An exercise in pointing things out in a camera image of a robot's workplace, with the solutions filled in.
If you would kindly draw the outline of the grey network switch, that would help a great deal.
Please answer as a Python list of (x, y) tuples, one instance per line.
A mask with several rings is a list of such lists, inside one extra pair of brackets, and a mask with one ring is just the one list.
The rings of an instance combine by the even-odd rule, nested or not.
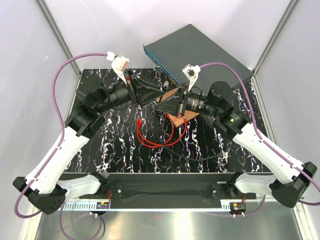
[(202, 66), (213, 62), (224, 63), (239, 75), (244, 84), (253, 76), (251, 70), (192, 24), (144, 46), (143, 49), (151, 61), (178, 85), (188, 82), (182, 72), (188, 64)]

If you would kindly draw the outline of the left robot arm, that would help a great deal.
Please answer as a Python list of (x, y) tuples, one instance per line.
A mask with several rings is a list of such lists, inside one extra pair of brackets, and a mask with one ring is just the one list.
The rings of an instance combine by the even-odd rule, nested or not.
[(104, 124), (105, 112), (125, 103), (144, 107), (164, 95), (158, 85), (137, 78), (131, 70), (125, 70), (123, 75), (124, 80), (110, 88), (94, 75), (80, 83), (75, 106), (62, 122), (55, 144), (33, 171), (13, 181), (20, 192), (19, 199), (27, 197), (40, 212), (50, 215), (69, 200), (85, 195), (103, 198), (108, 193), (106, 173), (90, 172), (71, 180), (60, 180), (60, 176)]

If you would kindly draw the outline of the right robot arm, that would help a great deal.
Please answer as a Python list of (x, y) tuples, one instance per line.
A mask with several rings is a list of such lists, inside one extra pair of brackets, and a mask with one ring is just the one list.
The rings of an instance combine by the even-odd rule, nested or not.
[(218, 190), (222, 196), (236, 199), (243, 194), (260, 194), (272, 196), (285, 207), (295, 207), (317, 167), (295, 159), (263, 135), (247, 115), (234, 108), (235, 98), (226, 82), (216, 81), (206, 96), (189, 93), (183, 86), (154, 108), (177, 118), (185, 111), (213, 117), (212, 125), (223, 138), (245, 148), (271, 171), (270, 175), (235, 173)]

